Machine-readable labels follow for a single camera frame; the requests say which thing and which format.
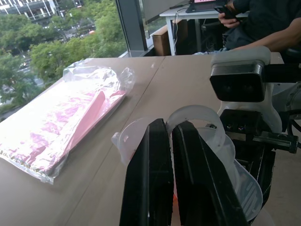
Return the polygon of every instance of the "laptop screen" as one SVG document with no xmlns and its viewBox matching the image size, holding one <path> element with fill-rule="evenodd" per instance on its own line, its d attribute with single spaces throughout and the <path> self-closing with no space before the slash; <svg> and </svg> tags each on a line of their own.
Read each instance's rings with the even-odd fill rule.
<svg viewBox="0 0 301 226">
<path fill-rule="evenodd" d="M 207 2 L 207 1 L 215 1 L 215 0 L 194 0 L 194 3 Z"/>
</svg>

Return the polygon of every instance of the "window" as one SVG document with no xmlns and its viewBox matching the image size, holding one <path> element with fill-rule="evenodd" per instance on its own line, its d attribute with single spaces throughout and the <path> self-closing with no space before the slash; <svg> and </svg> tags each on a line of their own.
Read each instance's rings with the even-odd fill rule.
<svg viewBox="0 0 301 226">
<path fill-rule="evenodd" d="M 115 0 L 22 3 L 28 7 L 0 8 L 0 121 L 60 79 L 70 64 L 127 50 Z"/>
</svg>

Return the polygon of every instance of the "cardboard box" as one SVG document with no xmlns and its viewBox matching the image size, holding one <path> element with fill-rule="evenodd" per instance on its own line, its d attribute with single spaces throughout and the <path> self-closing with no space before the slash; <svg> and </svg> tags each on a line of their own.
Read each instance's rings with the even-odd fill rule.
<svg viewBox="0 0 301 226">
<path fill-rule="evenodd" d="M 187 20 L 179 20 L 178 22 L 178 41 L 177 45 L 188 37 Z M 169 56 L 170 46 L 167 32 L 167 25 L 153 33 L 152 39 L 157 56 Z"/>
</svg>

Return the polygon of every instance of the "desk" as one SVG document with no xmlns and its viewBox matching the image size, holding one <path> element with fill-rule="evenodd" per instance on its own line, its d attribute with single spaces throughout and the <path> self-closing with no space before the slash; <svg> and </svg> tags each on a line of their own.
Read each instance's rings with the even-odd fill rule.
<svg viewBox="0 0 301 226">
<path fill-rule="evenodd" d="M 281 63 L 279 54 L 273 63 Z M 211 56 L 94 59 L 90 65 L 135 70 L 136 84 L 117 111 L 69 155 L 54 186 L 44 184 L 0 159 L 1 226 L 118 226 L 126 167 L 110 141 L 133 120 L 165 120 L 192 104 L 218 110 L 209 82 Z M 279 151 L 267 210 L 277 225 L 299 225 L 301 155 Z M 174 209 L 172 226 L 178 226 Z"/>
<path fill-rule="evenodd" d="M 218 12 L 216 12 L 215 10 L 196 12 L 196 13 L 186 13 L 186 9 L 187 6 L 181 8 L 174 8 L 174 9 L 169 9 L 164 13 L 160 14 L 161 17 L 165 17 L 166 19 L 168 39 L 169 39 L 170 51 L 172 56 L 175 55 L 172 21 L 175 19 L 176 12 L 178 12 L 179 20 L 195 20 L 198 52 L 201 51 L 201 30 L 200 30 L 199 19 L 215 19 L 215 18 L 217 19 L 218 17 Z M 237 15 L 237 17 L 247 17 L 247 16 L 248 13 L 242 13 Z"/>
</svg>

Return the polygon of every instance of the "laptop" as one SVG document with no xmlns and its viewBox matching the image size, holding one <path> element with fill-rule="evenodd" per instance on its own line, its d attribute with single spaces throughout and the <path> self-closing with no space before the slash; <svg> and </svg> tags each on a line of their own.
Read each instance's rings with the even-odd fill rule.
<svg viewBox="0 0 301 226">
<path fill-rule="evenodd" d="M 186 13 L 196 13 L 214 10 L 214 7 L 225 5 L 225 0 L 192 0 Z"/>
</svg>

